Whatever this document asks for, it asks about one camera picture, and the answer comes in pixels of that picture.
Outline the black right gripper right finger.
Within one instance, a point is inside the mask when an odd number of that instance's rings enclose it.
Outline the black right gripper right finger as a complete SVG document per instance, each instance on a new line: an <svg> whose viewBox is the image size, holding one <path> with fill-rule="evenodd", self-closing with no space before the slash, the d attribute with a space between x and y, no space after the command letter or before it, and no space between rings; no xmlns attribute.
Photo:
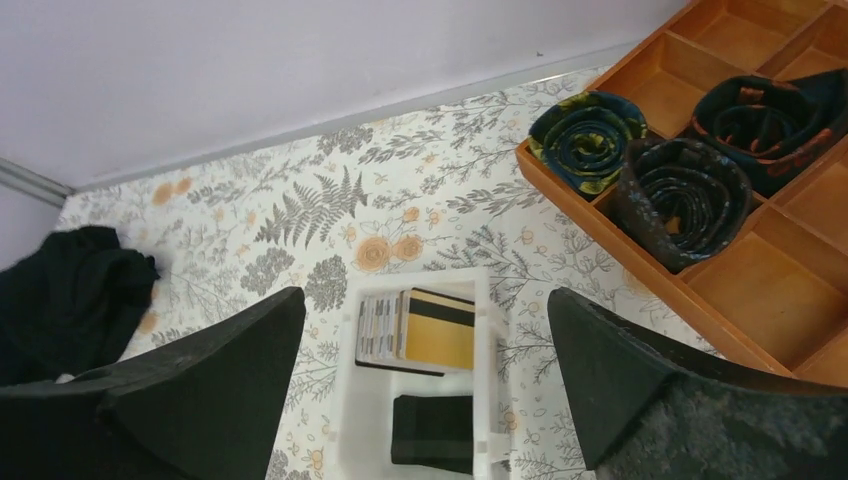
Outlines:
<svg viewBox="0 0 848 480"><path fill-rule="evenodd" d="M724 360L568 288L547 313L600 479L843 479L847 392Z"/></svg>

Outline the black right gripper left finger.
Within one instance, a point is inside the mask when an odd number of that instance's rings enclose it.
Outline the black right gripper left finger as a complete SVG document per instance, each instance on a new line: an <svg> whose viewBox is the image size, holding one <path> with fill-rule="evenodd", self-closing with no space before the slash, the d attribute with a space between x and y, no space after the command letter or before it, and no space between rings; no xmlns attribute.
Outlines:
<svg viewBox="0 0 848 480"><path fill-rule="evenodd" d="M261 479L306 317L288 287L65 383L1 391L5 479Z"/></svg>

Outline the gold credit card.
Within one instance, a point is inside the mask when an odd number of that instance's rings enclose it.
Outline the gold credit card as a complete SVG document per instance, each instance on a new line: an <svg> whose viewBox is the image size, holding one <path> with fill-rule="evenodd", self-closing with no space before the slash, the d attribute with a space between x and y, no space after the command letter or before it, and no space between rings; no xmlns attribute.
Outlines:
<svg viewBox="0 0 848 480"><path fill-rule="evenodd" d="M475 303L422 288L403 294L398 359L422 370L472 370Z"/></svg>

